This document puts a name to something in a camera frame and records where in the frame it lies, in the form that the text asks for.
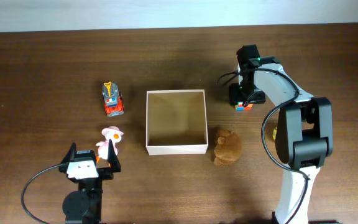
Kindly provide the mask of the pink cardboard box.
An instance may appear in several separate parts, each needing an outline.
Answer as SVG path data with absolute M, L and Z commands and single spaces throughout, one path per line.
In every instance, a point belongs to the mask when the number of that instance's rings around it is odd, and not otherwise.
M 208 143 L 204 90 L 147 92 L 145 147 L 149 155 L 204 154 Z

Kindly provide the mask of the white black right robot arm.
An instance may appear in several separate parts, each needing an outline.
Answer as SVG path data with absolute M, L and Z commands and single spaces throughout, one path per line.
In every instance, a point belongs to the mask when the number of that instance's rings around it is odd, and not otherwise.
M 237 52 L 236 83 L 228 81 L 229 102 L 239 110 L 270 100 L 274 107 L 261 128 L 278 113 L 274 158 L 283 169 L 279 203 L 272 223 L 308 223 L 308 205 L 316 176 L 333 153 L 332 104 L 304 91 L 284 71 L 279 59 L 262 57 L 256 45 L 244 45 Z

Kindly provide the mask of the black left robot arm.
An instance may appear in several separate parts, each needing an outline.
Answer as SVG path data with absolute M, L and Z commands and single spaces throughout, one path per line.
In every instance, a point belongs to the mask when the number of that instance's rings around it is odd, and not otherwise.
M 62 159 L 59 171 L 78 185 L 78 190 L 69 193 L 62 204 L 65 223 L 100 223 L 103 181 L 112 180 L 121 171 L 121 164 L 114 152 L 114 144 L 108 141 L 108 166 L 97 168 L 94 151 L 78 151 L 73 143 Z

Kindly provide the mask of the brown plush capybara toy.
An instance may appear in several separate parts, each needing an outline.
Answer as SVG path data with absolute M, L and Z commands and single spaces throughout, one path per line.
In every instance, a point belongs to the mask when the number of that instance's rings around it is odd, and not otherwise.
M 242 154 L 242 144 L 239 136 L 228 130 L 217 130 L 214 148 L 214 164 L 227 166 L 235 163 Z

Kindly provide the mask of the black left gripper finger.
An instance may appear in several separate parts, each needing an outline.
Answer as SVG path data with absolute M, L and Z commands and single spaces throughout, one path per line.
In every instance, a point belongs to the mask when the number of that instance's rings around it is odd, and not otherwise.
M 73 142 L 70 146 L 70 149 L 68 150 L 65 157 L 62 159 L 60 163 L 60 167 L 58 168 L 60 172 L 67 171 L 69 163 L 75 158 L 75 154 L 76 154 L 76 144 Z
M 108 158 L 109 167 L 112 173 L 121 172 L 121 164 L 114 150 L 114 144 L 112 140 L 109 140 L 108 143 Z

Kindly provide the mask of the multicolour puzzle cube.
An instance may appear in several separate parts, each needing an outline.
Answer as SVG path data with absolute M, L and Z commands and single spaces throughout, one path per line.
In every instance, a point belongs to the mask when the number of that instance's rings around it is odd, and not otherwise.
M 244 111 L 244 110 L 250 110 L 253 107 L 253 104 L 243 105 L 243 104 L 237 104 L 235 106 L 236 111 Z

